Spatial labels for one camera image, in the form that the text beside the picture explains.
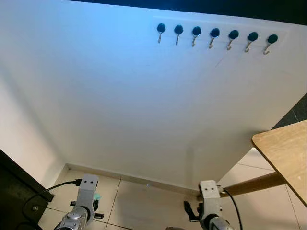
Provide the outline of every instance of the white wall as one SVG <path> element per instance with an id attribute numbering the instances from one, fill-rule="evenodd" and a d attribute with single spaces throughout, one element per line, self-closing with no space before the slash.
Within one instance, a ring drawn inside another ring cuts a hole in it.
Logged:
<path id="1" fill-rule="evenodd" d="M 161 44 L 156 24 L 167 26 Z M 172 30 L 184 27 L 179 45 Z M 193 26 L 203 28 L 191 47 Z M 221 28 L 209 50 L 209 32 Z M 0 2 L 0 64 L 69 163 L 219 180 L 306 93 L 307 28 L 73 1 Z M 226 50 L 228 33 L 241 36 Z M 259 40 L 244 52 L 246 37 Z M 266 37 L 280 41 L 263 55 Z"/>
<path id="2" fill-rule="evenodd" d="M 44 187 L 54 184 L 64 166 L 64 160 L 55 153 L 33 119 L 12 95 L 11 88 L 0 73 L 0 149 L 26 170 Z"/>

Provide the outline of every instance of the metal hook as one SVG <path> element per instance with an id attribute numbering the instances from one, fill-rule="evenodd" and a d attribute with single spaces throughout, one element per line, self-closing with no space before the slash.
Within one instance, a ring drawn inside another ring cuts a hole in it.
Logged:
<path id="1" fill-rule="evenodd" d="M 258 39 L 258 33 L 257 32 L 252 32 L 248 35 L 248 44 L 245 47 L 245 53 L 249 51 L 249 46 L 252 42 L 256 41 Z"/>
<path id="2" fill-rule="evenodd" d="M 245 53 L 247 53 L 248 51 L 249 51 L 249 46 L 250 46 L 250 44 L 251 44 L 252 42 L 248 42 L 248 45 L 245 47 Z"/>
<path id="3" fill-rule="evenodd" d="M 177 39 L 176 39 L 176 45 L 178 45 L 178 39 L 179 39 L 179 35 L 181 35 L 183 33 L 183 27 L 182 25 L 177 25 L 174 28 L 174 32 L 177 35 Z"/>
<path id="4" fill-rule="evenodd" d="M 201 34 L 201 28 L 199 26 L 194 27 L 192 34 L 194 35 L 192 46 L 195 46 L 195 39 Z"/>
<path id="5" fill-rule="evenodd" d="M 228 35 L 230 41 L 227 45 L 227 50 L 230 50 L 231 49 L 231 43 L 233 40 L 235 40 L 237 37 L 239 37 L 239 31 L 238 30 L 233 30 L 230 32 L 230 34 Z"/>
<path id="6" fill-rule="evenodd" d="M 231 43 L 232 43 L 232 41 L 233 41 L 233 39 L 230 39 L 230 42 L 228 43 L 228 45 L 227 45 L 227 50 L 230 50 L 231 49 Z"/>
<path id="7" fill-rule="evenodd" d="M 273 43 L 277 42 L 278 40 L 278 36 L 276 34 L 272 34 L 268 37 L 267 39 L 267 46 L 264 48 L 263 54 L 266 55 L 268 54 L 270 51 L 268 50 L 269 46 L 272 45 Z"/>
<path id="8" fill-rule="evenodd" d="M 158 26 L 157 26 L 157 31 L 159 32 L 159 40 L 158 40 L 158 43 L 160 43 L 161 42 L 161 35 L 162 35 L 162 33 L 165 31 L 165 25 L 163 24 L 163 23 L 160 23 L 160 24 L 158 24 Z"/>
<path id="9" fill-rule="evenodd" d="M 210 35 L 211 35 L 211 42 L 209 43 L 209 49 L 213 47 L 213 40 L 220 35 L 220 30 L 218 28 L 214 28 L 213 30 L 211 30 Z"/>
<path id="10" fill-rule="evenodd" d="M 268 54 L 270 51 L 267 50 L 269 48 L 270 44 L 267 44 L 267 46 L 264 48 L 263 54 L 266 55 Z"/>

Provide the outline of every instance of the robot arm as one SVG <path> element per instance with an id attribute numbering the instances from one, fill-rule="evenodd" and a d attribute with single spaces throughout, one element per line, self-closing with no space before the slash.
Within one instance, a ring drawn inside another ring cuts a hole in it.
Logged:
<path id="1" fill-rule="evenodd" d="M 87 174 L 83 177 L 77 196 L 77 201 L 72 201 L 74 206 L 67 213 L 55 230 L 83 230 L 93 218 L 103 218 L 103 214 L 97 214 L 98 200 L 94 200 L 94 194 L 98 184 L 98 177 Z"/>
<path id="2" fill-rule="evenodd" d="M 190 222 L 199 221 L 204 230 L 235 230 L 221 215 L 220 191 L 216 182 L 201 181 L 200 188 L 203 203 L 197 208 L 199 216 L 195 216 L 187 201 L 184 202 Z"/>

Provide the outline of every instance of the tiled floor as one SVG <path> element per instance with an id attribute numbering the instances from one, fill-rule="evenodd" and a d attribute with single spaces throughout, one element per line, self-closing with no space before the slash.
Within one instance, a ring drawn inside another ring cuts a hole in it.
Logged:
<path id="1" fill-rule="evenodd" d="M 272 171 L 252 149 L 219 184 L 227 186 Z M 62 181 L 82 178 L 83 174 L 70 170 Z M 169 226 L 201 229 L 199 223 L 189 223 L 183 209 L 184 200 L 189 200 L 193 208 L 197 201 L 184 194 L 104 176 L 99 176 L 96 191 L 102 196 L 97 212 L 104 213 L 105 217 L 93 221 L 88 230 L 165 230 Z M 71 210 L 69 203 L 76 198 L 77 192 L 78 187 L 71 184 L 53 190 L 55 198 L 43 214 L 40 226 L 52 230 Z M 237 195 L 235 200 L 245 230 L 307 230 L 307 209 L 286 185 Z M 222 199 L 222 206 L 224 217 L 239 230 L 236 212 L 228 197 Z"/>

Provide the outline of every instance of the black cable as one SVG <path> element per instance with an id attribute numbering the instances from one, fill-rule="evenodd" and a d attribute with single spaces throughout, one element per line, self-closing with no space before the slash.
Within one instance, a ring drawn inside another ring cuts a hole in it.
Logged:
<path id="1" fill-rule="evenodd" d="M 238 220 L 239 220 L 239 224 L 240 224 L 240 230 L 243 230 L 243 226 L 242 226 L 242 222 L 241 222 L 241 217 L 240 217 L 239 209 L 238 209 L 238 207 L 237 207 L 237 205 L 236 205 L 235 199 L 233 198 L 233 196 L 232 196 L 226 189 L 224 189 L 224 191 L 230 196 L 232 202 L 233 202 L 234 205 L 235 205 L 236 214 L 238 215 Z"/>
<path id="2" fill-rule="evenodd" d="M 43 230 L 37 223 L 35 223 L 35 221 L 33 221 L 30 217 L 28 217 L 28 216 L 26 215 L 26 213 L 24 212 L 24 207 L 26 206 L 26 204 L 27 204 L 30 200 L 32 200 L 33 198 L 35 198 L 36 196 L 40 196 L 40 195 L 42 195 L 43 193 L 46 193 L 46 192 L 50 191 L 51 189 L 54 189 L 54 188 L 63 186 L 63 185 L 65 185 L 65 184 L 75 184 L 76 186 L 79 186 L 80 183 L 81 183 L 81 180 L 82 180 L 82 179 L 76 179 L 76 180 L 74 180 L 74 181 L 67 181 L 67 182 L 64 182 L 64 183 L 60 183 L 60 184 L 57 184 L 57 185 L 55 185 L 55 186 L 53 186 L 53 187 L 51 187 L 51 188 L 49 188 L 49 189 L 44 190 L 43 192 L 40 192 L 40 193 L 37 193 L 37 194 L 31 196 L 29 199 L 26 200 L 26 202 L 23 204 L 23 206 L 22 206 L 22 208 L 21 208 L 21 211 L 22 211 L 23 216 L 24 216 L 30 223 L 28 223 L 28 224 L 22 223 L 22 224 L 34 226 L 34 227 L 35 227 L 35 230 Z"/>

